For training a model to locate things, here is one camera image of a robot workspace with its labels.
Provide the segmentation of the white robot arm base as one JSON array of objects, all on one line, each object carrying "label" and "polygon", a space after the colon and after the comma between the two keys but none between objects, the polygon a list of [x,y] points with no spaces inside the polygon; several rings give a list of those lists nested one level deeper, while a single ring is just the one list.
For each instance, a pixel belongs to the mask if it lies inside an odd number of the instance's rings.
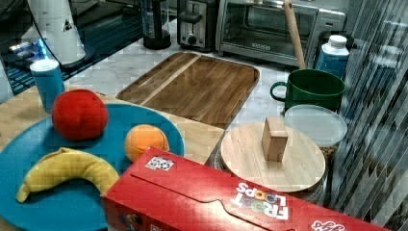
[{"label": "white robot arm base", "polygon": [[63,68],[75,68],[94,57],[94,49],[84,45],[72,17],[69,0],[27,0],[32,26],[23,41],[41,41],[49,56]]}]

